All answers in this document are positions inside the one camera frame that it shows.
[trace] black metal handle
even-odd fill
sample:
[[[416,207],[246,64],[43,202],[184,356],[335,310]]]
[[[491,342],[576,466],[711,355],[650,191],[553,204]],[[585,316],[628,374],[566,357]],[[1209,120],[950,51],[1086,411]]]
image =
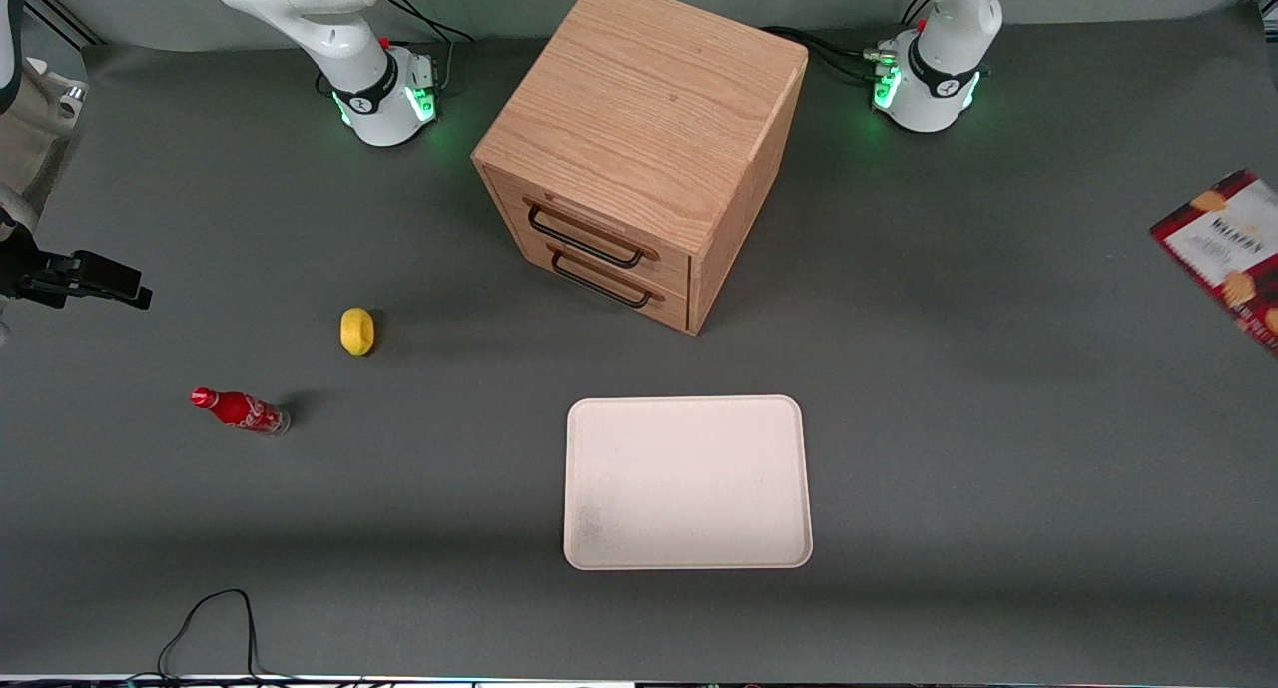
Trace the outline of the black metal handle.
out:
[[[593,289],[594,292],[599,292],[603,295],[608,297],[610,299],[620,304],[629,306],[630,308],[643,308],[644,306],[648,306],[648,299],[652,298],[652,292],[644,292],[643,297],[638,299],[627,299],[622,297],[620,293],[616,293],[606,286],[601,286],[594,281],[590,281],[589,279],[580,276],[579,274],[573,274],[567,269],[562,269],[562,266],[558,265],[558,260],[562,258],[562,256],[564,252],[555,252],[555,257],[551,258],[551,266],[555,269],[556,274],[561,275],[569,281],[573,281],[574,284],[579,284],[580,286],[585,286],[588,289]]]
[[[556,231],[556,229],[551,229],[550,226],[538,223],[537,215],[542,212],[542,205],[539,205],[538,202],[533,202],[532,206],[533,207],[528,211],[528,223],[533,225],[533,229],[538,229],[538,231],[541,231],[542,234],[547,234],[547,237],[556,238],[575,249],[584,251],[585,253],[593,256],[594,258],[598,258],[599,261],[607,261],[612,266],[617,266],[621,269],[634,269],[635,265],[639,263],[639,260],[643,258],[643,249],[635,249],[635,254],[630,258],[620,258],[610,254],[608,252],[599,251],[579,239],[569,237],[569,234],[565,234],[562,231]]]

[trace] white tray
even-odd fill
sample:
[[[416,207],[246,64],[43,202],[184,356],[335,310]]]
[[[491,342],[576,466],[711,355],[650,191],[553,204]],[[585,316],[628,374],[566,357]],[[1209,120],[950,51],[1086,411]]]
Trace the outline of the white tray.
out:
[[[581,570],[797,568],[812,555],[787,396],[587,399],[567,416],[564,555]]]

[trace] coca-cola bottle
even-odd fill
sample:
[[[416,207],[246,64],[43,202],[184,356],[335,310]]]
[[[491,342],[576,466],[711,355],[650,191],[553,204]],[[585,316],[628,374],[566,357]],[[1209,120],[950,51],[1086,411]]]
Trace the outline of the coca-cola bottle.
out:
[[[201,386],[190,393],[190,403],[231,428],[263,436],[280,436],[289,430],[289,412],[239,391],[219,394]]]

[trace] wooden cabinet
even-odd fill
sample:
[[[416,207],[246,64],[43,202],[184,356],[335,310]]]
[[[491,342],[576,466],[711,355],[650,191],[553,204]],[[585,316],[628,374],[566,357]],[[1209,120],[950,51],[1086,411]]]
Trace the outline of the wooden cabinet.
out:
[[[533,263],[697,334],[785,150],[806,50],[578,0],[472,159]]]

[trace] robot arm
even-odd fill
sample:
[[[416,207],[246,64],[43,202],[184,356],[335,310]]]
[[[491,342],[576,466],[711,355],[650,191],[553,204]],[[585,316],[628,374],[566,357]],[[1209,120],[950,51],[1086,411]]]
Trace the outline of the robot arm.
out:
[[[22,52],[19,22],[26,0],[4,0],[0,4],[0,114],[9,111],[22,86]]]
[[[296,42],[334,87],[343,120],[366,143],[410,139],[435,119],[435,68],[405,47],[383,47],[358,14],[377,0],[222,0]]]
[[[18,33],[23,1],[5,0],[0,6],[0,114],[14,105],[23,88]],[[135,308],[151,304],[151,289],[142,286],[142,274],[134,269],[86,251],[70,256],[40,251],[32,235],[37,219],[22,193],[0,182],[0,309],[3,298],[24,298],[54,308],[65,306],[66,297],[101,297]],[[6,331],[0,324],[0,344]]]
[[[914,132],[941,132],[971,105],[978,68],[1003,28],[998,0],[932,0],[927,27],[879,43],[878,54],[904,56],[882,69],[874,109]]]

